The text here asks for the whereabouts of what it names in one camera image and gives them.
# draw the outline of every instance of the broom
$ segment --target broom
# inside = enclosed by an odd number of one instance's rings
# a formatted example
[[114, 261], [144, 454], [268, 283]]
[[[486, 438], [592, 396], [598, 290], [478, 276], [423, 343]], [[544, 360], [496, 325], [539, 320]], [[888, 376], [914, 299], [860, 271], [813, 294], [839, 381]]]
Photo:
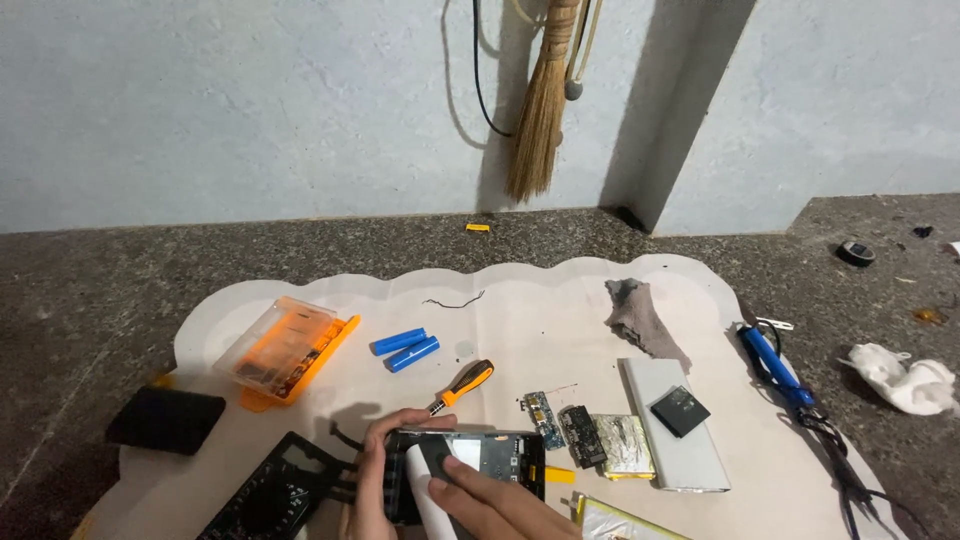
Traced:
[[515, 134], [516, 151], [507, 180], [507, 194], [517, 202], [525, 202], [550, 186], [553, 159], [562, 137], [566, 47], [579, 3], [580, 0], [550, 0], [540, 57], [523, 98]]

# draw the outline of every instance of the granite floor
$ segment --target granite floor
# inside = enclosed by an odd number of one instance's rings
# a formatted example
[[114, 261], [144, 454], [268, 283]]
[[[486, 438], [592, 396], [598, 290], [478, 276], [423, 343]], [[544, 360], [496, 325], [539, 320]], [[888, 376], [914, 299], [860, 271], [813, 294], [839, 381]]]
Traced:
[[[650, 238], [599, 209], [2, 235], [0, 538], [69, 537], [116, 480], [109, 419], [174, 366], [180, 323], [224, 286], [658, 252], [702, 260], [757, 314], [796, 324], [784, 350], [838, 427], [936, 538], [960, 538], [960, 421], [899, 413], [834, 361], [875, 342], [960, 371], [960, 314], [943, 326], [910, 314], [960, 293], [960, 265], [942, 249], [960, 240], [958, 208], [960, 194], [821, 199], [788, 233], [715, 237]], [[468, 220], [492, 233], [465, 233]], [[910, 233], [921, 225], [929, 238]], [[835, 258], [848, 238], [877, 262]]]

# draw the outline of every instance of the white tissue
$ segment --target white tissue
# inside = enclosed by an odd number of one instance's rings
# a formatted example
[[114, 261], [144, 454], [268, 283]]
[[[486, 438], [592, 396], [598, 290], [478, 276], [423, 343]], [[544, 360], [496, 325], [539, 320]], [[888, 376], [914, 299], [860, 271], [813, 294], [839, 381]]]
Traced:
[[856, 369], [860, 377], [896, 408], [910, 414], [930, 415], [960, 405], [953, 399], [956, 380], [937, 360], [919, 360], [904, 369], [909, 353], [892, 353], [876, 343], [854, 345], [850, 360], [840, 361]]

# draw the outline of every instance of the black power bank case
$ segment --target black power bank case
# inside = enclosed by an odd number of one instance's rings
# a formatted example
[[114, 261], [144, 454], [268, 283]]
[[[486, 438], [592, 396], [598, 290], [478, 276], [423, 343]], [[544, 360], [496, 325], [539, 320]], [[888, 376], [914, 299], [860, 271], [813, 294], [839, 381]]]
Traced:
[[225, 408], [217, 396], [144, 386], [110, 422], [107, 442], [193, 455]]

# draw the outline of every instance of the screwdriver handle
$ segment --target screwdriver handle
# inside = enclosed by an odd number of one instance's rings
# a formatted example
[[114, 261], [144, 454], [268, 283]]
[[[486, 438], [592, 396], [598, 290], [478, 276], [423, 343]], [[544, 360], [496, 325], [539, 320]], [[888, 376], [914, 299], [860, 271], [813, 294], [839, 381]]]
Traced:
[[480, 360], [440, 397], [444, 405], [453, 406], [464, 394], [476, 388], [481, 382], [490, 378], [493, 373], [493, 362]]

